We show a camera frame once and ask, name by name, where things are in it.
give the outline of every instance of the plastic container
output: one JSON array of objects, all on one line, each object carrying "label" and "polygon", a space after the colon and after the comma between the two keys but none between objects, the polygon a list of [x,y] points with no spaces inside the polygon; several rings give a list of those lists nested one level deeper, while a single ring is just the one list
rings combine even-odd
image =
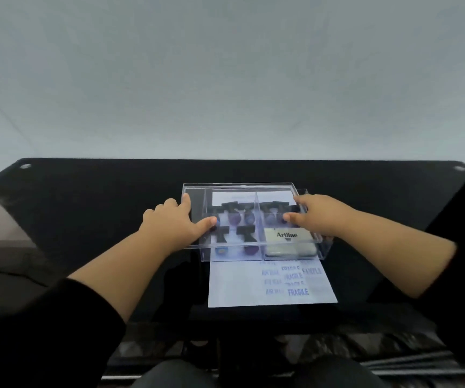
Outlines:
[{"label": "plastic container", "polygon": [[283,219],[285,212],[305,213],[294,195],[307,193],[291,182],[185,183],[191,197],[191,220],[216,216],[214,228],[190,245],[202,261],[324,259],[331,246]]}]

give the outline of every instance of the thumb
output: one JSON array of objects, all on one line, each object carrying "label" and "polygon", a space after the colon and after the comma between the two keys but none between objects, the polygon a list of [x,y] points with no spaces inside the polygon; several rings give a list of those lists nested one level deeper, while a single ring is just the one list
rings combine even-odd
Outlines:
[{"label": "thumb", "polygon": [[201,237],[203,233],[205,233],[207,230],[213,227],[216,224],[216,222],[216,216],[210,216],[208,218],[203,218],[201,221],[195,223],[193,230],[195,238]]},{"label": "thumb", "polygon": [[305,227],[306,214],[297,214],[293,212],[288,212],[283,215],[283,219],[287,222],[296,224],[297,226]]}]

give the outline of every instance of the artline logo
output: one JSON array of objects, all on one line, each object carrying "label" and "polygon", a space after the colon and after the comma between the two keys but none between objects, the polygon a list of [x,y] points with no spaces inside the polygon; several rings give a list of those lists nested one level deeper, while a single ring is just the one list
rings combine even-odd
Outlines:
[{"label": "artline logo", "polygon": [[292,237],[297,237],[297,234],[292,234],[292,233],[277,233],[278,237],[283,237],[286,241],[291,241]]}]

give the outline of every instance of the gray pants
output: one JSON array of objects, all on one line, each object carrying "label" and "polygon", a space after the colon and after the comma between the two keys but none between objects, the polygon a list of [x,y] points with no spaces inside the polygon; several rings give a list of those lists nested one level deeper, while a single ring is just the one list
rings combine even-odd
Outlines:
[{"label": "gray pants", "polygon": [[[179,359],[165,361],[145,373],[132,388],[216,388],[203,370]],[[324,356],[296,371],[291,388],[383,388],[382,380],[351,359]]]}]

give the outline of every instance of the person's right hand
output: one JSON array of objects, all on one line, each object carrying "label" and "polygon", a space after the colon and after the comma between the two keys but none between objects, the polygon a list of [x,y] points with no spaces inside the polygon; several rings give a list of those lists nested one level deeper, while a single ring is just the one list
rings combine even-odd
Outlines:
[{"label": "person's right hand", "polygon": [[294,200],[306,206],[306,214],[286,213],[283,219],[311,232],[339,237],[356,210],[326,195],[298,195]]}]

